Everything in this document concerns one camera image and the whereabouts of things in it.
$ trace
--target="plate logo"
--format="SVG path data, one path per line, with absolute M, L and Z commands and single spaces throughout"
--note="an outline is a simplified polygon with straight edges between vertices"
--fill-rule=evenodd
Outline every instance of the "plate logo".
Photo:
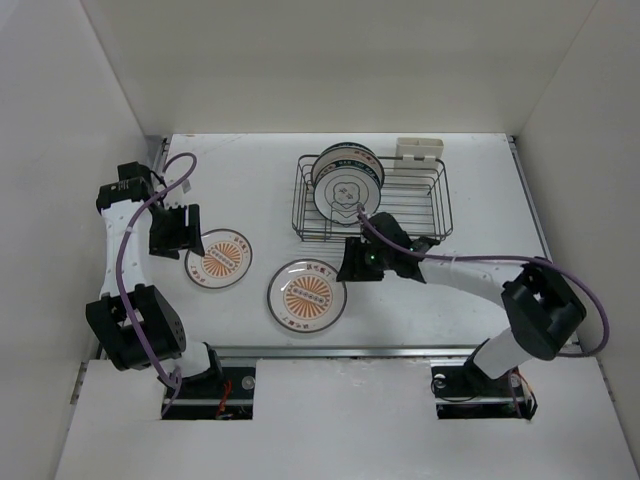
M 225 278 L 238 270 L 242 262 L 240 247 L 231 242 L 217 242 L 211 245 L 202 257 L 202 268 L 207 275 Z
M 289 283 L 284 304 L 292 315 L 302 320 L 315 320 L 324 315 L 332 302 L 331 287 L 316 275 L 303 275 Z

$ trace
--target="rack wire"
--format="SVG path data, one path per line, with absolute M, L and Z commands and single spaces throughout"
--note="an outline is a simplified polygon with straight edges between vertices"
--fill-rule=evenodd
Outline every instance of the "rack wire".
M 323 217 L 313 201 L 311 169 L 318 155 L 298 159 L 291 224 L 302 241 L 342 242 L 360 235 L 360 227 L 340 225 Z M 404 168 L 401 157 L 378 157 L 385 170 L 378 212 L 395 217 L 410 237 L 444 240 L 453 232 L 449 183 L 444 163 L 431 168 Z

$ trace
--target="dish rack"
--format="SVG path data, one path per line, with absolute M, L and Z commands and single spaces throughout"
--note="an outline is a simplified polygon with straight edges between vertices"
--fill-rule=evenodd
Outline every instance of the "dish rack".
M 313 202 L 311 169 L 318 155 L 298 159 L 291 224 L 303 242 L 343 242 L 359 236 L 360 225 L 340 225 L 324 218 Z M 444 163 L 430 168 L 398 168 L 401 157 L 378 157 L 385 171 L 377 212 L 395 217 L 410 237 L 444 240 L 453 231 L 449 183 Z

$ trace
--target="wall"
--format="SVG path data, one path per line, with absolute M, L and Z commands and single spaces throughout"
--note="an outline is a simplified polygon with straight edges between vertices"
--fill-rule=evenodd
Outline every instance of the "wall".
M 640 3 L 600 0 L 518 141 L 554 259 L 601 296 L 611 316 L 601 355 L 640 461 Z M 581 330 L 594 345 L 595 316 Z
M 0 477 L 52 475 L 104 272 L 97 189 L 141 130 L 76 0 L 0 5 Z
M 156 133 L 519 132 L 595 0 L 83 0 Z

